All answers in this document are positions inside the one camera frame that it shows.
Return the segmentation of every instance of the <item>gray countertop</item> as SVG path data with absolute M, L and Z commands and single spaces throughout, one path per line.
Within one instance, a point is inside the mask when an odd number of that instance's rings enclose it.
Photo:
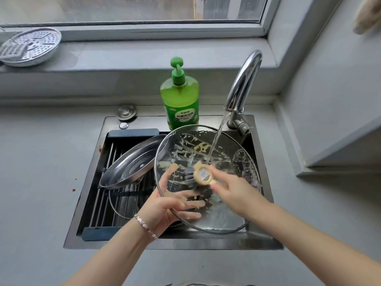
M 162 106 L 140 115 L 164 115 Z M 221 114 L 203 105 L 200 114 Z M 381 177 L 293 175 L 270 105 L 254 114 L 275 203 L 381 261 Z M 64 240 L 105 116 L 115 107 L 0 109 L 0 284 L 55 285 L 96 251 Z M 126 285 L 321 285 L 288 250 L 146 250 Z

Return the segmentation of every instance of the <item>faucet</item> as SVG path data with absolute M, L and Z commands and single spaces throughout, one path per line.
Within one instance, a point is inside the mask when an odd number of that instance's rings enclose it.
M 224 110 L 231 112 L 227 126 L 230 129 L 237 129 L 241 136 L 249 134 L 253 129 L 243 118 L 245 112 L 246 98 L 254 83 L 255 77 L 262 62 L 262 52 L 256 50 L 247 57 L 227 96 Z

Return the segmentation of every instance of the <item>green dish soap bottle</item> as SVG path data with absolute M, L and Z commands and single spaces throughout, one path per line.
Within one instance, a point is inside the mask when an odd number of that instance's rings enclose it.
M 182 58 L 172 58 L 171 66 L 174 68 L 172 78 L 160 86 L 160 96 L 171 130 L 183 125 L 198 124 L 200 85 L 196 79 L 184 74 L 184 70 L 181 69 L 183 65 Z

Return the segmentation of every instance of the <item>forearm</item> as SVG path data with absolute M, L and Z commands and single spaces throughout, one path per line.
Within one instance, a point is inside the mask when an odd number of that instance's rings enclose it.
M 326 285 L 376 285 L 381 264 L 274 204 L 252 221 L 272 234 Z
M 122 285 L 150 239 L 132 219 L 64 285 Z

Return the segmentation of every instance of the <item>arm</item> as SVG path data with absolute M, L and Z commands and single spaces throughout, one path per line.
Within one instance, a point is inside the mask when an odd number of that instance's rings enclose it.
M 211 188 L 240 216 L 269 232 L 326 285 L 370 286 L 381 281 L 381 264 L 267 201 L 243 178 L 212 168 Z
M 167 182 L 174 170 L 176 170 L 174 167 L 169 167 L 159 181 L 164 194 L 167 193 Z M 184 219 L 201 217 L 200 213 L 183 211 L 205 206 L 204 201 L 188 203 L 185 199 L 196 195 L 195 191 L 181 191 L 161 197 L 156 188 L 138 212 L 138 216 L 155 235 L 160 236 L 177 220 L 169 209 L 175 209 Z M 140 255 L 153 240 L 135 218 L 131 219 L 68 282 L 64 283 L 64 286 L 122 285 Z

